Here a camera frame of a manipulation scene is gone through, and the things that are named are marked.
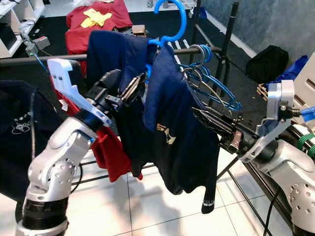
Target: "green cable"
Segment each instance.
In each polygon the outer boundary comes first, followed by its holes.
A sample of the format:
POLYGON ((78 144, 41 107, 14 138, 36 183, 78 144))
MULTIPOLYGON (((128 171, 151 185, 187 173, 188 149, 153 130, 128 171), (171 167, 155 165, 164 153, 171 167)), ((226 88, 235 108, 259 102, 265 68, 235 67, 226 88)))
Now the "green cable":
POLYGON ((303 135, 298 141, 297 141, 297 144, 296 144, 296 147, 302 151, 302 148, 303 148, 303 144, 309 140, 309 139, 312 139, 312 138, 315 138, 315 135, 314 134, 306 134, 306 135, 303 135))
POLYGON ((315 145, 312 146, 312 147, 308 150, 308 152, 307 152, 307 155, 308 155, 310 158, 312 158, 312 157, 314 156, 314 154, 315 154, 315 145))

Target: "blue cable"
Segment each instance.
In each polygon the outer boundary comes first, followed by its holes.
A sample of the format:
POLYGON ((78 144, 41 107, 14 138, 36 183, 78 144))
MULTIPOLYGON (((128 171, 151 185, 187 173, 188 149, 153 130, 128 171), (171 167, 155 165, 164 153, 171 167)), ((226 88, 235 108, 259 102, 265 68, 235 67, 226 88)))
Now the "blue cable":
POLYGON ((36 53, 31 52, 30 55, 33 55, 33 56, 36 58, 36 60, 39 62, 39 64, 44 68, 44 70, 45 70, 46 72, 49 72, 48 69, 47 69, 47 67, 46 67, 46 66, 43 64, 43 62, 39 59, 39 57, 38 57, 38 55, 37 55, 36 53))
POLYGON ((315 119, 315 107, 310 107, 301 111, 305 122, 315 119))

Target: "black bag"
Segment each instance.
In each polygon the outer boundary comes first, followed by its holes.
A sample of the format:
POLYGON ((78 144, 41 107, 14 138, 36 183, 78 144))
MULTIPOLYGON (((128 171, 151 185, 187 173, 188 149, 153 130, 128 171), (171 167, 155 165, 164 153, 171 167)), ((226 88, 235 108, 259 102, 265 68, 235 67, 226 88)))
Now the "black bag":
MULTIPOLYGON (((0 193, 24 199, 32 161, 30 99, 34 88, 23 81, 0 81, 0 193)), ((40 93, 34 96, 35 154, 40 154, 62 119, 40 93)))
POLYGON ((247 76, 260 84, 273 81, 284 72, 288 59, 285 50, 270 45, 247 62, 247 76))

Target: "folded clothing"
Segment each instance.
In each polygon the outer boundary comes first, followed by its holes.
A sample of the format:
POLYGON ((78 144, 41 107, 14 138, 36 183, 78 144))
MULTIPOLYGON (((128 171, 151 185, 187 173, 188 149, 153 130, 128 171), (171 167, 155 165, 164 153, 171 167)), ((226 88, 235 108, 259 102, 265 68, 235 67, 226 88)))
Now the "folded clothing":
POLYGON ((94 30, 112 31, 114 28, 119 29, 132 26, 132 22, 123 0, 115 0, 115 2, 111 4, 97 1, 91 6, 77 7, 67 15, 66 24, 69 28, 65 33, 65 43, 68 54, 86 53, 90 34, 94 30), (106 20, 103 27, 95 25, 93 27, 82 28, 81 23, 87 17, 84 15, 84 12, 91 8, 100 12, 102 15, 111 13, 112 17, 106 20))

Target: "cardboard box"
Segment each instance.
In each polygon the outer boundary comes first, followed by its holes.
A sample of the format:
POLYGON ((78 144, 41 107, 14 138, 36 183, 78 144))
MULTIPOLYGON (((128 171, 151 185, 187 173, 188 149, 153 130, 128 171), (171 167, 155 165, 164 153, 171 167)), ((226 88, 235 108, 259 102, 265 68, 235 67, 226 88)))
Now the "cardboard box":
POLYGON ((146 31, 145 25, 134 25, 132 26, 131 30, 135 36, 147 37, 147 31, 146 31))

